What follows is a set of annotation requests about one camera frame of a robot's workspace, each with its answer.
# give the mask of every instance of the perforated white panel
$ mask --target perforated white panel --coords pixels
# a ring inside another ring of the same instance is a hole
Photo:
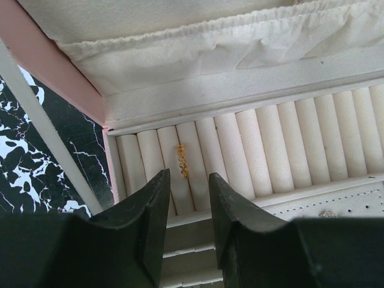
[[[264,210],[287,221],[320,217],[324,212],[336,217],[384,217],[383,199],[384,186],[378,182],[271,205]]]

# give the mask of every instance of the white fabric lining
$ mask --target white fabric lining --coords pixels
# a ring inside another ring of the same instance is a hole
[[[293,0],[18,0],[49,38],[76,43],[142,35],[251,11],[293,5]]]
[[[130,37],[111,38],[97,41],[83,41],[79,43],[64,44],[58,42],[59,47],[74,61],[81,61],[99,53],[112,52],[119,49],[137,49],[137,45],[148,45],[157,41],[177,40],[179,38],[197,37],[203,34],[231,32],[245,26],[254,26],[264,23],[280,22],[297,17],[310,17],[314,14],[330,12],[336,9],[349,8],[353,5],[362,5],[375,0],[327,0],[312,1],[292,7],[279,7],[262,11],[254,11],[238,16],[229,16],[217,20],[205,21],[179,28],[135,35]]]
[[[314,1],[140,36],[58,45],[108,96],[378,44],[384,38],[383,9],[381,0]]]

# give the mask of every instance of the gold jewelry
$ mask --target gold jewelry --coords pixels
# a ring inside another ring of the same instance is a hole
[[[183,174],[184,177],[188,179],[189,170],[187,166],[187,159],[185,158],[184,145],[178,146],[178,160],[179,160],[179,167],[181,168],[181,173]]]

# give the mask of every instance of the black marble surface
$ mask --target black marble surface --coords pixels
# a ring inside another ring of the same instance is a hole
[[[101,127],[21,69],[104,208],[113,205]],[[0,78],[0,213],[91,214]]]

